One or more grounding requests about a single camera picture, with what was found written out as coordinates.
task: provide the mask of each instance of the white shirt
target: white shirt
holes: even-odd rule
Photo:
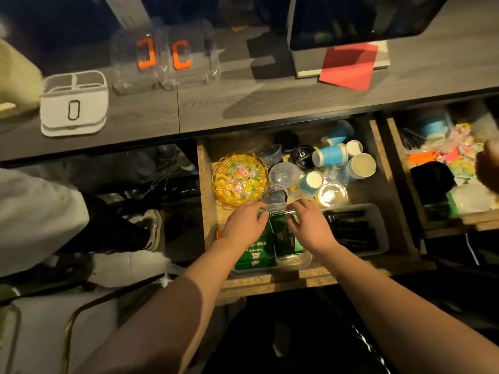
[[[0,169],[0,277],[27,270],[88,223],[80,192],[13,169]]]

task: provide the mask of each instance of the drawer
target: drawer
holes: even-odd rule
[[[305,122],[293,125],[292,129],[300,136],[301,144],[317,146],[320,138],[330,131],[331,124],[331,121]],[[387,275],[433,269],[433,263],[420,260],[419,251],[414,247],[376,121],[367,117],[358,117],[353,120],[352,125],[356,139],[364,145],[364,151],[376,159],[378,168],[370,178],[351,182],[347,186],[350,203],[375,203],[381,210],[388,228],[390,243],[390,250],[386,254],[367,257],[367,261]],[[224,228],[232,212],[221,207],[215,199],[212,185],[213,167],[220,158],[230,153],[270,144],[275,132],[281,129],[240,131],[198,139],[206,249],[213,244],[216,232]],[[222,289],[221,297],[263,294],[333,283],[336,281],[329,272],[317,261],[312,260],[309,266],[302,270],[265,275],[248,274],[243,277],[230,276]]]
[[[484,100],[471,100],[448,105],[451,117],[456,120],[464,117],[472,124],[480,124],[489,134],[497,131],[496,120]],[[414,186],[408,156],[404,152],[399,127],[410,119],[410,112],[393,113],[377,119],[385,150],[390,158],[390,166],[411,226],[416,238],[435,238],[456,235],[468,231],[485,231],[499,228],[499,210],[464,214],[446,220],[429,220]]]

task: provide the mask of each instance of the shoe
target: shoe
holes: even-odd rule
[[[162,218],[158,210],[147,210],[143,214],[124,216],[135,226],[145,228],[150,233],[149,241],[143,250],[154,252],[159,247]]]

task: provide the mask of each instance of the orange handle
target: orange handle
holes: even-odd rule
[[[139,60],[137,61],[139,68],[141,69],[146,69],[149,67],[152,67],[156,65],[156,56],[154,55],[154,45],[153,45],[153,39],[149,36],[142,38],[141,40],[137,41],[137,46],[142,47],[145,44],[147,44],[147,47],[149,49],[149,60]]]
[[[191,60],[187,60],[185,62],[181,62],[179,60],[179,49],[178,46],[184,46],[187,47],[189,43],[185,39],[178,40],[177,42],[172,44],[172,49],[173,49],[173,66],[175,69],[185,69],[185,68],[190,68],[191,67]]]

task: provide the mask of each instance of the yellow woven basket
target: yellow woven basket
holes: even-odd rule
[[[250,199],[260,199],[268,184],[267,167],[252,153],[234,153],[220,159],[213,169],[212,182],[217,200],[223,206],[237,207]]]

